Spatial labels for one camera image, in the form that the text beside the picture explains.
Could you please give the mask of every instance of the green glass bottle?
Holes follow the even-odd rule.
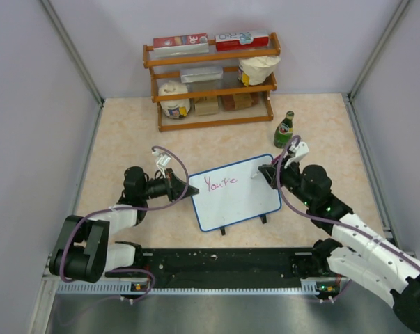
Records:
[[[278,125],[274,132],[273,144],[277,148],[284,148],[293,136],[293,111],[287,111],[286,118]]]

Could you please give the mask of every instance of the handwritten text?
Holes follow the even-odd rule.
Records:
[[[218,188],[224,188],[228,186],[229,184],[237,182],[236,179],[232,179],[231,177],[225,177],[221,182],[217,182],[217,183],[211,182],[211,176],[208,177],[208,180],[206,176],[204,177],[204,179],[205,179],[205,183],[208,185],[209,192],[216,190]]]

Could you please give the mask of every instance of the beige countertop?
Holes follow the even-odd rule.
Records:
[[[310,148],[301,162],[323,166],[333,181],[332,191],[367,225],[382,234],[364,166],[340,94],[271,95],[272,122],[227,125],[205,129],[158,132],[157,107],[149,98],[107,99],[81,193],[80,215],[114,205],[123,190],[123,173],[130,166],[155,172],[152,145],[161,145],[185,163],[190,174],[216,168],[260,154],[276,156],[273,134],[288,110],[295,112],[295,133]],[[170,164],[182,180],[180,165]],[[290,201],[305,206],[293,195]],[[167,204],[166,197],[149,200],[150,207]],[[218,230],[201,232],[192,201],[186,198],[171,208],[148,212],[143,222],[122,230],[112,241],[133,241],[143,247],[293,247],[312,246],[328,234],[310,220],[298,216],[284,204],[268,215]]]

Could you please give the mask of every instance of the red box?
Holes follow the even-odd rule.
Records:
[[[154,54],[158,56],[209,52],[208,35],[206,33],[196,33],[194,35],[154,38],[153,49]]]
[[[265,30],[253,30],[244,33],[221,33],[216,35],[215,40],[217,51],[230,51],[266,47],[269,37]]]

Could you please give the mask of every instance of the wooden shelf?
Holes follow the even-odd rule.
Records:
[[[180,72],[154,74],[154,80],[173,79],[177,77],[180,77]],[[223,84],[223,88],[220,88],[220,89],[191,91],[185,94],[159,96],[157,94],[157,90],[153,90],[151,92],[152,100],[153,102],[160,102],[160,101],[171,101],[171,100],[180,100],[180,99],[193,99],[195,97],[205,97],[205,96],[221,96],[221,95],[231,95],[231,94],[239,94],[239,93],[266,92],[266,91],[277,89],[277,81],[274,78],[273,73],[260,85],[248,86],[248,87],[244,86],[238,80],[238,68],[235,66],[224,67],[224,78],[221,80],[221,83]]]
[[[202,61],[224,61],[226,59],[237,59],[237,58],[251,58],[259,56],[279,56],[281,54],[281,45],[279,44],[278,37],[276,33],[270,34],[270,44],[271,47],[260,48],[260,49],[248,49],[240,50],[235,52],[224,51],[217,52],[215,54],[198,54],[191,56],[182,56],[182,57],[170,57],[170,58],[161,58],[151,60],[149,57],[149,52],[153,51],[151,45],[143,46],[143,66],[145,68],[155,67],[155,66],[165,66],[165,65],[178,65],[186,63],[199,63]],[[209,40],[209,45],[215,45],[215,40]]]
[[[163,113],[160,103],[157,103],[157,114],[158,128],[161,132],[273,120],[270,92],[263,92],[256,106],[243,110],[225,111],[219,103],[219,113],[214,115],[196,116],[194,110],[191,110],[184,118],[171,119]]]
[[[209,40],[209,45],[214,46],[215,40]],[[169,79],[180,78],[180,72],[167,72],[156,74],[154,73],[155,66],[166,66],[166,65],[180,65],[188,63],[199,63],[209,61],[224,61],[229,59],[238,58],[251,58],[257,56],[279,56],[281,54],[281,45],[279,44],[276,33],[270,34],[270,43],[268,47],[258,49],[246,49],[240,51],[225,51],[216,52],[212,54],[197,54],[191,56],[178,56],[168,58],[150,58],[150,52],[153,51],[152,46],[143,46],[143,65],[149,69],[150,80],[151,80],[151,99],[154,103],[157,103],[158,112],[158,128],[159,131],[171,131],[179,129],[195,129],[199,127],[216,127],[220,125],[231,125],[249,122],[263,122],[273,120],[273,110],[270,104],[270,91],[277,89],[277,81],[272,73],[262,84],[256,86],[244,86],[237,79],[237,66],[224,67],[224,77],[218,81],[220,86],[217,86],[212,90],[201,90],[196,88],[197,84],[188,84],[189,92],[185,94],[175,94],[159,96],[159,86],[162,85],[162,81]],[[196,116],[190,112],[190,115],[183,119],[172,120],[166,117],[160,106],[161,101],[181,100],[181,99],[193,99],[196,97],[205,96],[222,96],[240,93],[255,93],[260,92],[263,96],[258,106],[251,107],[249,109],[241,111],[222,111],[216,115],[208,116]]]

